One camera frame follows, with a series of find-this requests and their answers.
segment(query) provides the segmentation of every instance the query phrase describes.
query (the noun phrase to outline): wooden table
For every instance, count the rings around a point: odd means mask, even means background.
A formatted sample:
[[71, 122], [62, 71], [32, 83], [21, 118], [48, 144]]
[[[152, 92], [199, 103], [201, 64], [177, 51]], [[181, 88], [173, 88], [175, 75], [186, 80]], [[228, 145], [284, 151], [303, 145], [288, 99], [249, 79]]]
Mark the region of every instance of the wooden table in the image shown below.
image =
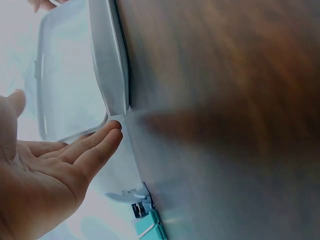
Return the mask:
[[320, 239], [320, 2], [117, 7], [126, 124], [169, 239]]

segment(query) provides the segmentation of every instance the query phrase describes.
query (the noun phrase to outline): wooden surface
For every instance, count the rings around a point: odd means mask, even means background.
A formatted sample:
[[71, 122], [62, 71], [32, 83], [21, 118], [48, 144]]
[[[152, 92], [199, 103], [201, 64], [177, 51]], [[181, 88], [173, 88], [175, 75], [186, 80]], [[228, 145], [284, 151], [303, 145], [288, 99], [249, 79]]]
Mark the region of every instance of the wooden surface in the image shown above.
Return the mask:
[[117, 0], [170, 240], [320, 239], [318, 0]]

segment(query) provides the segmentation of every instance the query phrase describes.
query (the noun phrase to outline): palm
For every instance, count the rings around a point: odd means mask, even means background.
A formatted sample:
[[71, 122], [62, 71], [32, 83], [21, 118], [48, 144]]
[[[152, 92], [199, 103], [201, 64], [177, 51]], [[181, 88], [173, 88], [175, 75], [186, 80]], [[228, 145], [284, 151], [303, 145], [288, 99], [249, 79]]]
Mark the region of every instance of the palm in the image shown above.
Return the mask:
[[[14, 102], [19, 115], [21, 107]], [[9, 105], [0, 98], [0, 111], [5, 113], [0, 117], [0, 189], [5, 193], [0, 196], [0, 210], [17, 239], [28, 239], [26, 233], [38, 238], [80, 206], [92, 178], [117, 149], [122, 139], [121, 125], [110, 121], [70, 145], [17, 141]]]

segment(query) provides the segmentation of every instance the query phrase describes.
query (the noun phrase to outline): finger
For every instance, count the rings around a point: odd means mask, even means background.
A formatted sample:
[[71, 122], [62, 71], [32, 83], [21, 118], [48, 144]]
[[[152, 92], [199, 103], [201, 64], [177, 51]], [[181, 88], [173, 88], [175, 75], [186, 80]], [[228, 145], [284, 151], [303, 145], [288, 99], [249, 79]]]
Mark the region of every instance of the finger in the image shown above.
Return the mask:
[[15, 111], [17, 117], [21, 115], [26, 105], [25, 93], [22, 90], [16, 90], [10, 96], [7, 97], [11, 107]]
[[45, 141], [23, 141], [35, 157], [40, 157], [47, 153], [59, 151], [67, 146], [64, 142], [45, 142]]
[[54, 5], [52, 2], [50, 2], [49, 0], [45, 0], [45, 1], [42, 1], [41, 4], [40, 4], [40, 7], [44, 10], [47, 10], [47, 11], [50, 11], [52, 9], [54, 9], [56, 7], [56, 5]]
[[84, 152], [74, 162], [73, 165], [80, 169], [88, 184], [115, 153], [122, 138], [122, 132], [119, 129], [113, 129], [102, 142]]
[[121, 130], [121, 124], [115, 120], [109, 121], [93, 135], [72, 144], [72, 146], [62, 152], [58, 157], [61, 158], [63, 162], [73, 164], [81, 154], [101, 143], [113, 129]]
[[63, 153], [65, 150], [67, 150], [68, 148], [70, 148], [73, 144], [83, 140], [83, 139], [86, 139], [87, 137], [91, 136], [93, 133], [89, 133], [89, 134], [86, 134], [86, 135], [83, 135], [81, 137], [79, 137], [74, 143], [72, 144], [66, 144], [63, 148], [59, 149], [59, 150], [56, 150], [56, 151], [52, 151], [52, 152], [48, 152], [48, 153], [45, 153], [43, 154], [41, 157], [43, 159], [50, 159], [50, 158], [56, 158], [58, 157], [61, 153]]

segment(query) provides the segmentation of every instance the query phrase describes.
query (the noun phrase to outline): wood grain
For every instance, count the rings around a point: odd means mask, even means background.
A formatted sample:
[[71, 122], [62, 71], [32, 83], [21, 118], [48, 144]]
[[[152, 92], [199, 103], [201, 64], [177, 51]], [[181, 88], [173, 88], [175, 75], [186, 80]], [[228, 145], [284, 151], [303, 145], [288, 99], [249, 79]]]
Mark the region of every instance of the wood grain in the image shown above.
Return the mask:
[[169, 239], [320, 239], [320, 2], [117, 7], [126, 124]]

